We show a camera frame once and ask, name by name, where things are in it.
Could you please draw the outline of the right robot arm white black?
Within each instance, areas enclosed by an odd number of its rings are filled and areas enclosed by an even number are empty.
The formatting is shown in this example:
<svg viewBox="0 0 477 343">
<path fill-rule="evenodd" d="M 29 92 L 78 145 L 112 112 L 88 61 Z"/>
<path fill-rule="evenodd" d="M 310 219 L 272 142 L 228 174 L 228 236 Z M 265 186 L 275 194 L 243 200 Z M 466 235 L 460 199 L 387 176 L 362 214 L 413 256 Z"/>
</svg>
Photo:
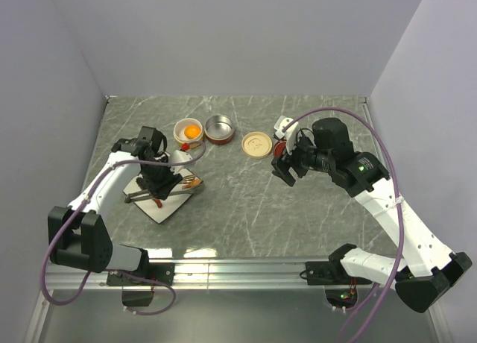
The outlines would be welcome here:
<svg viewBox="0 0 477 343">
<path fill-rule="evenodd" d="M 395 193 L 394 179 L 376 156 L 354 149 L 347 126 L 340 119 L 314 122 L 312 138 L 284 116 L 274 130 L 279 140 L 272 161 L 275 176 L 293 186 L 309 171 L 328 174 L 374 217 L 395 245 L 402 247 L 402 253 L 391 259 L 345 244 L 329 255 L 325 270 L 314 264 L 306 266 L 309 285 L 343 284 L 354 277 L 383 285 L 391 278 L 391 289 L 401 301 L 423 313 L 472 266 L 466 253 L 456 253 L 442 243 Z"/>
</svg>

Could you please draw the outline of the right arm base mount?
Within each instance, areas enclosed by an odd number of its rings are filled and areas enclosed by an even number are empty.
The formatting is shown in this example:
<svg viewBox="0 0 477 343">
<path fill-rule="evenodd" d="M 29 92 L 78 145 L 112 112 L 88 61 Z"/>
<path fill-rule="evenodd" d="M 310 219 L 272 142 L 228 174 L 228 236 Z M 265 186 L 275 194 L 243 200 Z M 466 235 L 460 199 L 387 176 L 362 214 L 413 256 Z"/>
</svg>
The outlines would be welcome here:
<svg viewBox="0 0 477 343">
<path fill-rule="evenodd" d="M 308 261 L 299 277 L 308 286 L 344 286 L 350 284 L 370 285 L 372 282 L 364 278 L 351 277 L 343 269 L 340 262 Z"/>
</svg>

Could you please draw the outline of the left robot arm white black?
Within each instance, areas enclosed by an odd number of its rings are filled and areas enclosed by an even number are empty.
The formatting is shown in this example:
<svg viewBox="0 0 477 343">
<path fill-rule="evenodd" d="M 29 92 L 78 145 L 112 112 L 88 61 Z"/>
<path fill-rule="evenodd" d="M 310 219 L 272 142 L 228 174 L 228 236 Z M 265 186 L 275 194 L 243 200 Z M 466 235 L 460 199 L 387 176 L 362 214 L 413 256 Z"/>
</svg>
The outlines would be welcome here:
<svg viewBox="0 0 477 343">
<path fill-rule="evenodd" d="M 100 173 L 85 191 L 66 207 L 48 214 L 48 257 L 57 265 L 101 273 L 124 270 L 134 285 L 151 275 L 146 250 L 113 244 L 105 215 L 135 178 L 144 194 L 164 201 L 182 180 L 168 164 L 167 139 L 151 127 L 142 127 L 132 139 L 119 139 Z"/>
</svg>

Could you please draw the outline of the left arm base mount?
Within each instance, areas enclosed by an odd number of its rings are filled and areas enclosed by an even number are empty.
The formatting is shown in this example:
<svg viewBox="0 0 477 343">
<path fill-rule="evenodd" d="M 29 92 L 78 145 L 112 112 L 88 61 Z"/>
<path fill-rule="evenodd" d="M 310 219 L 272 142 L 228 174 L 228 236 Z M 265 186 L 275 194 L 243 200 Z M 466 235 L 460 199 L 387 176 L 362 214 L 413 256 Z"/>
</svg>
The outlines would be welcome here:
<svg viewBox="0 0 477 343">
<path fill-rule="evenodd" d="M 175 264 L 172 262 L 153 262 L 146 268 L 136 271 L 111 271 L 107 275 L 108 286 L 144 286 L 151 281 L 171 286 L 174 280 Z"/>
</svg>

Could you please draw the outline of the orange egg yolk food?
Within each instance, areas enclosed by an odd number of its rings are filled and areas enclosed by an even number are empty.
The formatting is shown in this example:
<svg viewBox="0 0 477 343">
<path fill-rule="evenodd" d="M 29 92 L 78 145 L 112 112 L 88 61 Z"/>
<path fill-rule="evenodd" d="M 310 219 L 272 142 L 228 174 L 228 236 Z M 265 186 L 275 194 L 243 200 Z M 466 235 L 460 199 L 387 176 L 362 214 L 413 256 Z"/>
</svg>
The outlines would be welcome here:
<svg viewBox="0 0 477 343">
<path fill-rule="evenodd" d="M 196 139 L 201 134 L 201 128 L 198 125 L 187 125 L 183 133 L 187 139 Z"/>
</svg>

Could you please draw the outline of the salmon slice food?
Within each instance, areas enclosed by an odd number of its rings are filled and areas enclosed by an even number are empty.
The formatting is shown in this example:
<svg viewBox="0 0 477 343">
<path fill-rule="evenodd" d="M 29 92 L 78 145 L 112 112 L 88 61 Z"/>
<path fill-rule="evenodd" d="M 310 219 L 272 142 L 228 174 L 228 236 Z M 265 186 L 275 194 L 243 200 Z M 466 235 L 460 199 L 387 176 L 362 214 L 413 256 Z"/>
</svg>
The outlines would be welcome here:
<svg viewBox="0 0 477 343">
<path fill-rule="evenodd" d="M 202 182 L 203 181 L 199 177 L 195 175 L 188 175 L 180 181 L 180 184 L 182 185 L 182 189 L 191 189 L 201 185 Z"/>
</svg>

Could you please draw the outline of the metal tongs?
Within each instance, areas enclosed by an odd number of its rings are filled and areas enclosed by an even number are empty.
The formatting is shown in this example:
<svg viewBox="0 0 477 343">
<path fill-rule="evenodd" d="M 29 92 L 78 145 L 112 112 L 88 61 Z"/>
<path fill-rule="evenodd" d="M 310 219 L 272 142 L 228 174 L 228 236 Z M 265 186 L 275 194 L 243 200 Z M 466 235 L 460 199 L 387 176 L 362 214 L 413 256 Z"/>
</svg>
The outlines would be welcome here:
<svg viewBox="0 0 477 343">
<path fill-rule="evenodd" d="M 135 183 L 140 190 L 126 194 L 124 202 L 126 204 L 146 200 L 160 202 L 170 196 L 191 195 L 202 189 L 203 180 L 194 174 L 185 177 L 179 174 L 178 177 L 180 177 L 180 180 L 173 179 L 168 185 L 147 182 L 144 178 L 137 177 Z"/>
</svg>

